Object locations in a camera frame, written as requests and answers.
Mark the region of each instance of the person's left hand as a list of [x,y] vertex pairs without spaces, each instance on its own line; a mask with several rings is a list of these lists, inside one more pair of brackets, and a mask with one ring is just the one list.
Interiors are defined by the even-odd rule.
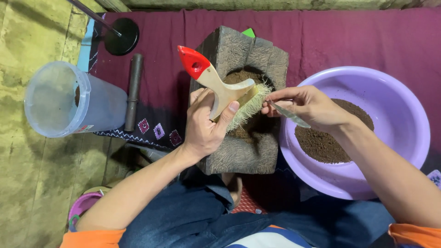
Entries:
[[197,160],[212,154],[224,140],[227,126],[239,109],[239,102],[233,101],[220,115],[219,121],[210,121],[214,93],[210,89],[199,89],[190,94],[190,108],[187,110],[187,128],[183,150]]

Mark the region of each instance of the clear plastic container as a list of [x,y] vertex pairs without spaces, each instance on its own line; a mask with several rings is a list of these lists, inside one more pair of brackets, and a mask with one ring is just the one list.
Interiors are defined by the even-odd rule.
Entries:
[[119,128],[126,108],[124,90],[64,61],[41,67],[30,79],[25,96],[29,124],[49,138]]

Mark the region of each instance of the brush bristles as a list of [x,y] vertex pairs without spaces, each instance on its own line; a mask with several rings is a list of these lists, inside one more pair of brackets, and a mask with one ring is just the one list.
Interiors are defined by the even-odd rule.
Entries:
[[265,98],[271,93],[272,87],[260,83],[256,84],[258,92],[251,98],[244,106],[237,110],[236,115],[227,127],[227,133],[235,130],[240,125],[247,123],[248,119],[254,114],[258,113],[262,108],[262,103]]

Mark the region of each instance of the maroon cloth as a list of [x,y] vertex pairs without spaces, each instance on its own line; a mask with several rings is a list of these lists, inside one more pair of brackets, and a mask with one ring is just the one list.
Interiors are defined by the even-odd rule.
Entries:
[[[180,11],[107,13],[105,19],[133,19],[141,30],[138,46],[122,57],[98,49],[95,75],[128,89],[130,60],[145,56],[141,84],[141,115],[151,127],[162,111],[162,126],[184,136],[190,77],[177,45],[196,48],[218,26],[272,41],[289,53],[287,86],[296,86],[316,72],[338,66],[364,66],[383,71],[404,83],[426,110],[431,145],[441,153],[441,8],[387,11]],[[101,133],[111,135],[112,131]],[[149,138],[157,144],[161,139]],[[173,148],[170,141],[161,146]]]

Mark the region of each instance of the black stand base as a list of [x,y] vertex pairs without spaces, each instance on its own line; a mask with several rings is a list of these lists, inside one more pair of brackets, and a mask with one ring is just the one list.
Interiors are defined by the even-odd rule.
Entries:
[[104,36],[106,50],[115,56],[122,56],[130,53],[138,43],[138,25],[129,18],[119,18],[113,22],[112,27],[118,31],[118,36],[112,30],[107,30]]

